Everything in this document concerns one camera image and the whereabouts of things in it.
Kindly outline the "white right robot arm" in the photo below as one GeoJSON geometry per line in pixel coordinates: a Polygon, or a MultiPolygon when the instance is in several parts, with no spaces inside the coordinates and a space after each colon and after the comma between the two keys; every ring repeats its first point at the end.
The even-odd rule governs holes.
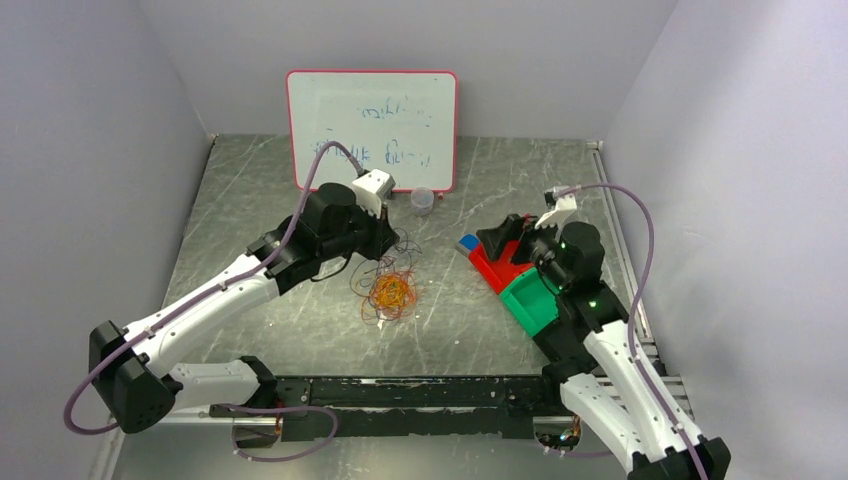
{"type": "Polygon", "coordinates": [[[535,223],[510,214],[478,230],[470,261],[549,361],[542,406],[587,424],[630,479],[725,478],[728,446],[673,398],[603,280],[598,230],[535,223]]]}

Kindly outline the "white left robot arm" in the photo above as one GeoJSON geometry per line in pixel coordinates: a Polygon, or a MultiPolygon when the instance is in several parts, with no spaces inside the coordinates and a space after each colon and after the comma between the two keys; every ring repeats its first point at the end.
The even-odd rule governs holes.
{"type": "Polygon", "coordinates": [[[254,416],[277,406],[278,381],[256,357],[223,364],[186,364],[184,357],[224,322],[302,282],[320,281],[325,262],[355,254],[380,259],[399,240],[385,205],[392,183],[375,172],[349,186],[325,183],[303,198],[300,215],[265,233],[191,294],[124,328],[110,321],[95,328],[92,384],[117,427],[138,433],[173,410],[201,405],[239,405],[254,416]]]}

